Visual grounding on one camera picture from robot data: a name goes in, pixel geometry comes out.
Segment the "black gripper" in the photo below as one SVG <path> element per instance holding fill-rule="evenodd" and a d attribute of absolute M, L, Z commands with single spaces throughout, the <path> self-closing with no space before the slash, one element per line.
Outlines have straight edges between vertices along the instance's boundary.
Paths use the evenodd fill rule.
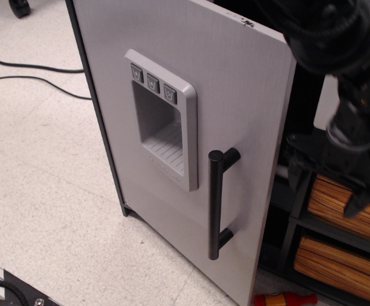
<path fill-rule="evenodd" d="M 344 217 L 352 219 L 370 205 L 370 150 L 349 152 L 332 144 L 326 132 L 287 136 L 288 183 L 297 192 L 308 172 L 326 176 L 349 187 Z"/>

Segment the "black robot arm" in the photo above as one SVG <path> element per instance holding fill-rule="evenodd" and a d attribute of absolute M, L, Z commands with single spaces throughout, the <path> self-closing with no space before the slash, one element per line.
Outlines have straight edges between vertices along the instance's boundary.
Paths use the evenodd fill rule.
<path fill-rule="evenodd" d="M 352 190 L 344 216 L 370 205 L 370 1 L 259 1 L 297 63 L 338 81 L 339 105 L 323 133 L 289 135 L 296 188 L 313 171 Z"/>

